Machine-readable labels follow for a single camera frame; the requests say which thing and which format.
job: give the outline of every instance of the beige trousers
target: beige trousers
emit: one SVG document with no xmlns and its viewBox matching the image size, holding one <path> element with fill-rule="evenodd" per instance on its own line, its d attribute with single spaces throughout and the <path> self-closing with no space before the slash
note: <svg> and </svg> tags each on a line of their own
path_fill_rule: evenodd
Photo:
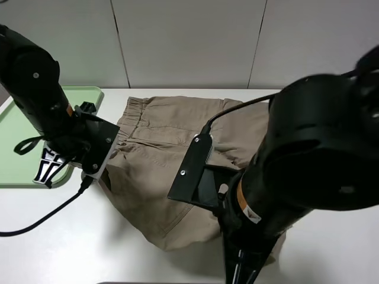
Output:
<svg viewBox="0 0 379 284">
<path fill-rule="evenodd" d="M 192 138 L 210 117 L 240 103 L 184 96 L 129 98 L 118 121 L 120 141 L 102 181 L 113 205 L 149 242 L 173 250 L 220 234 L 211 212 L 166 196 Z M 266 133 L 267 122 L 266 103 L 216 120 L 209 164 L 246 167 Z"/>
</svg>

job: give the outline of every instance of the khaki pants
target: khaki pants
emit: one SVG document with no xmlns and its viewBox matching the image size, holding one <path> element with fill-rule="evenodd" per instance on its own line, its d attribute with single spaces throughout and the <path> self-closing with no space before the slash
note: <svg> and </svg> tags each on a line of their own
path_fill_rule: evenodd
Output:
<svg viewBox="0 0 379 284">
<path fill-rule="evenodd" d="M 217 219 L 199 207 L 166 198 L 192 138 L 207 120 L 241 102 L 232 99 L 129 98 L 119 144 L 103 175 L 113 205 L 163 250 L 208 241 L 220 234 Z M 266 133 L 268 104 L 260 103 L 216 120 L 209 164 L 246 167 Z"/>
</svg>

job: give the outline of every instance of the white table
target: white table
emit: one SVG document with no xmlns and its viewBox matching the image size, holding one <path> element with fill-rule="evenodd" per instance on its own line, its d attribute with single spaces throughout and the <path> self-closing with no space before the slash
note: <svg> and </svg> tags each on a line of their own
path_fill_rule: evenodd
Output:
<svg viewBox="0 0 379 284">
<path fill-rule="evenodd" d="M 185 95 L 247 101 L 274 90 L 103 92 L 98 115 L 117 122 L 129 96 Z M 80 174 L 74 170 L 65 185 L 52 190 L 0 189 L 0 231 L 24 228 L 56 208 L 76 193 Z M 378 239 L 379 206 L 352 212 L 313 211 L 288 232 L 279 261 L 264 268 L 256 283 L 378 283 Z M 117 212 L 98 185 L 92 185 L 35 230 L 0 238 L 0 283 L 100 282 L 223 283 L 220 240 L 162 252 Z"/>
</svg>

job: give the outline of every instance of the black cable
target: black cable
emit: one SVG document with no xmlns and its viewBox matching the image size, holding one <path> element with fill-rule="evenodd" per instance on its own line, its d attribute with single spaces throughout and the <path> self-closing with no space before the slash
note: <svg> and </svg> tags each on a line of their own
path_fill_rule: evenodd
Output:
<svg viewBox="0 0 379 284">
<path fill-rule="evenodd" d="M 69 200 L 67 200 L 65 203 L 63 203 L 61 206 L 59 206 L 56 209 L 52 210 L 52 212 L 48 213 L 45 217 L 39 219 L 33 225 L 30 225 L 29 227 L 26 227 L 26 228 L 24 228 L 22 230 L 13 231 L 13 232 L 0 232 L 0 237 L 13 237 L 15 235 L 21 235 L 21 234 L 24 234 L 24 233 L 27 233 L 27 232 L 33 230 L 37 226 L 39 226 L 42 223 L 44 223 L 51 216 L 57 214 L 60 210 L 62 210 L 67 205 L 69 205 L 76 198 L 78 198 L 91 185 L 91 183 L 92 183 L 93 180 L 94 180 L 94 178 L 92 178 L 90 176 L 85 176 L 84 179 L 83 179 L 83 181 L 82 181 L 81 187 L 78 190 L 78 193 L 75 194 L 73 197 L 71 197 Z"/>
<path fill-rule="evenodd" d="M 276 95 L 276 93 L 274 93 L 272 95 L 268 95 L 268 96 L 263 96 L 263 97 L 258 98 L 258 99 L 252 99 L 251 101 L 244 102 L 242 104 L 239 104 L 239 105 L 233 106 L 231 108 L 225 109 L 222 112 L 219 112 L 214 117 L 212 117 L 210 120 L 208 120 L 208 122 L 205 124 L 205 126 L 201 130 L 201 134 L 208 134 L 211 131 L 212 123 L 216 119 L 218 119 L 218 118 L 220 118 L 220 117 L 222 117 L 222 116 L 224 116 L 224 115 L 226 115 L 232 111 L 236 111 L 237 109 L 247 107 L 248 105 L 253 105 L 253 104 L 256 104 L 257 102 L 266 101 L 267 99 L 272 99 L 275 95 Z"/>
</svg>

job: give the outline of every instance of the light green plastic tray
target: light green plastic tray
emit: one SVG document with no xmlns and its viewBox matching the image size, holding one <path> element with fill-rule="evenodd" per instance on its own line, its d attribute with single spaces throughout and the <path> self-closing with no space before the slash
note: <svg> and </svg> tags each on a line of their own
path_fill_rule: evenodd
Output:
<svg viewBox="0 0 379 284">
<path fill-rule="evenodd" d="M 69 102 L 74 107 L 85 102 L 93 102 L 99 108 L 104 94 L 98 87 L 62 87 Z M 0 114 L 0 188 L 47 188 L 32 180 L 41 158 L 43 141 L 29 153 L 20 156 L 13 152 L 21 141 L 39 136 L 29 120 L 14 102 Z M 64 184 L 71 176 L 72 167 L 66 166 L 53 179 L 53 187 Z"/>
</svg>

